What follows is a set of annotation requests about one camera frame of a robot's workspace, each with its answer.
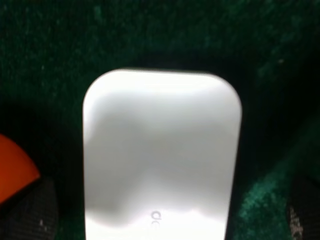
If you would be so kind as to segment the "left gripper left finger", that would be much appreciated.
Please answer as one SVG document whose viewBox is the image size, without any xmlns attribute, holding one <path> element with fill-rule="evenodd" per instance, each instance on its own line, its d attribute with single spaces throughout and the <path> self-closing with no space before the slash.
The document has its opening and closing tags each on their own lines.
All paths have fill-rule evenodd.
<svg viewBox="0 0 320 240">
<path fill-rule="evenodd" d="M 41 178 L 0 204 L 2 240 L 53 240 L 59 222 L 54 181 Z"/>
</svg>

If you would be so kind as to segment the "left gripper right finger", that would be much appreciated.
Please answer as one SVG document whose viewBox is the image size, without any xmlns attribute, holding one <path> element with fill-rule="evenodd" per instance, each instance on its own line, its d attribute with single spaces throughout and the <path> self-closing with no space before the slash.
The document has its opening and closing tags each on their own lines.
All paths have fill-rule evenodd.
<svg viewBox="0 0 320 240">
<path fill-rule="evenodd" d="M 293 240 L 320 239 L 320 183 L 306 176 L 292 181 L 286 220 Z"/>
</svg>

